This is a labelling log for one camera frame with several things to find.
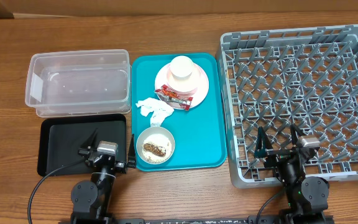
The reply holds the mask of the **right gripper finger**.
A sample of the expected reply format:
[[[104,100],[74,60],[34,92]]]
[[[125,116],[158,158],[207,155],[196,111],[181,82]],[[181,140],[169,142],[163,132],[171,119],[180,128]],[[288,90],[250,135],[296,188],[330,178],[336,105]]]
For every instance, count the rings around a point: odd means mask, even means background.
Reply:
[[[290,132],[291,132],[291,143],[296,145],[298,142],[298,138],[301,136],[305,136],[305,133],[296,125],[290,125]]]
[[[272,149],[273,147],[270,142],[270,139],[267,136],[266,132],[264,131],[263,127],[261,126],[258,127],[254,157],[255,158],[267,157],[269,151],[271,151]]]

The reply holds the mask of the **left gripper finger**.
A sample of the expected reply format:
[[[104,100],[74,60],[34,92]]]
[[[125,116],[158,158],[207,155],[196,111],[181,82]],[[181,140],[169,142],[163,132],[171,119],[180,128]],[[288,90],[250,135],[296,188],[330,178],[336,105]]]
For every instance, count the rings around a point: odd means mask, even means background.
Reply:
[[[89,136],[89,138],[83,142],[80,146],[81,150],[90,150],[94,148],[96,137],[98,135],[98,129],[95,129],[92,134]]]
[[[131,136],[131,141],[129,144],[129,149],[127,153],[127,166],[128,168],[136,168],[136,155],[135,155],[135,145],[134,145],[134,134]]]

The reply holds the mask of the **grey bowl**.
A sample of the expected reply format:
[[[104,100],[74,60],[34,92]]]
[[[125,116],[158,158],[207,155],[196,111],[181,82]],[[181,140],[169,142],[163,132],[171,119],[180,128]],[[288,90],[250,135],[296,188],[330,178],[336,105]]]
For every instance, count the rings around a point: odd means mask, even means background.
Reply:
[[[169,140],[171,140],[171,142],[173,144],[173,151],[172,151],[172,155],[165,161],[165,162],[167,162],[173,156],[173,153],[175,151],[175,140],[174,140],[173,135],[171,134],[171,132],[169,130],[163,128],[163,127],[150,127],[150,128],[147,128],[147,129],[145,129],[144,131],[141,132],[141,134],[137,138],[137,142],[136,142],[136,153],[137,153],[137,155],[144,162],[146,162],[145,158],[143,156],[143,153],[142,153],[142,144],[145,141],[145,139],[147,137],[149,137],[150,135],[152,135],[152,134],[163,134],[167,138],[169,138]]]

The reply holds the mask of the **brown food piece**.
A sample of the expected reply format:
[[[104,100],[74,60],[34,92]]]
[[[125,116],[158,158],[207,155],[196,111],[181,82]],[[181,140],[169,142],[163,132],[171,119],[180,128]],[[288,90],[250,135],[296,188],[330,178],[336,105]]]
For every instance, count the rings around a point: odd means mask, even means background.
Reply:
[[[164,157],[166,155],[166,149],[164,147],[152,143],[145,143],[143,149],[159,157]]]

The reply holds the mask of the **white napkin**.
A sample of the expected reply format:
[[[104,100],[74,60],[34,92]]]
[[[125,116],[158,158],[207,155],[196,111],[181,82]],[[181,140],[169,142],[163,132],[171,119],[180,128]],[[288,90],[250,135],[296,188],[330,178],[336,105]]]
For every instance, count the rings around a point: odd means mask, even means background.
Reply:
[[[152,114],[150,117],[151,127],[161,126],[163,121],[174,112],[174,109],[166,102],[155,98],[139,100],[135,105],[140,109],[142,116],[147,117],[149,113]]]

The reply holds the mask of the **red snack wrapper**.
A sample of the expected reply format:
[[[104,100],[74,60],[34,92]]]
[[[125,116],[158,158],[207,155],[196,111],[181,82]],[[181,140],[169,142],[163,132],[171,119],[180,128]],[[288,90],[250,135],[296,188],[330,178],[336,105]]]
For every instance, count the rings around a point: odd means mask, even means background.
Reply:
[[[180,96],[167,85],[162,85],[154,92],[157,94],[160,100],[166,103],[176,103],[179,105],[179,108],[184,109],[185,111],[188,111],[191,107],[193,97]]]

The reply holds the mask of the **white rice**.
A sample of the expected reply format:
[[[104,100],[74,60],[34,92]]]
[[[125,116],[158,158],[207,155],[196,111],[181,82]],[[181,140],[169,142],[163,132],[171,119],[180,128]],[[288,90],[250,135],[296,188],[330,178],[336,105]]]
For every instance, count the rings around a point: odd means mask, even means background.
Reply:
[[[166,149],[166,155],[164,157],[159,157],[151,152],[145,151],[143,149],[143,145],[145,143],[152,143],[157,146],[162,146]],[[173,151],[173,144],[169,138],[167,138],[163,134],[152,134],[149,137],[145,139],[145,141],[142,144],[142,153],[145,158],[146,162],[149,162],[151,164],[159,164],[165,162],[171,155]]]

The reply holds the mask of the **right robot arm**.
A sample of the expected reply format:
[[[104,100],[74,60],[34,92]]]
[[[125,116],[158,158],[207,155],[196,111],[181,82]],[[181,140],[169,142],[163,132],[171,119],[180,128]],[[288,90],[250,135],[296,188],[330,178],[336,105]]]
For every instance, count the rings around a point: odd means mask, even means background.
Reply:
[[[256,223],[334,223],[327,217],[329,183],[317,176],[307,177],[303,165],[317,155],[320,141],[313,135],[305,134],[297,125],[290,125],[290,149],[274,150],[262,127],[257,131],[254,157],[265,160],[264,167],[272,168],[283,189],[270,197],[259,209]],[[278,215],[263,216],[264,208],[275,198],[285,194],[288,208],[281,209]]]

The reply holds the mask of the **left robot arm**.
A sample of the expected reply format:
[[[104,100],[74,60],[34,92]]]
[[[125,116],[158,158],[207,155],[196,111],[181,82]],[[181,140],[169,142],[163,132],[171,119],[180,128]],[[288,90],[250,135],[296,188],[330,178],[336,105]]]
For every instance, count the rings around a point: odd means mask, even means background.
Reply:
[[[77,183],[71,191],[73,212],[71,223],[116,223],[108,213],[111,192],[116,174],[126,174],[136,167],[134,142],[124,150],[127,159],[117,158],[118,144],[96,142],[97,130],[80,146],[78,153],[85,159],[86,166],[93,169],[90,180]]]

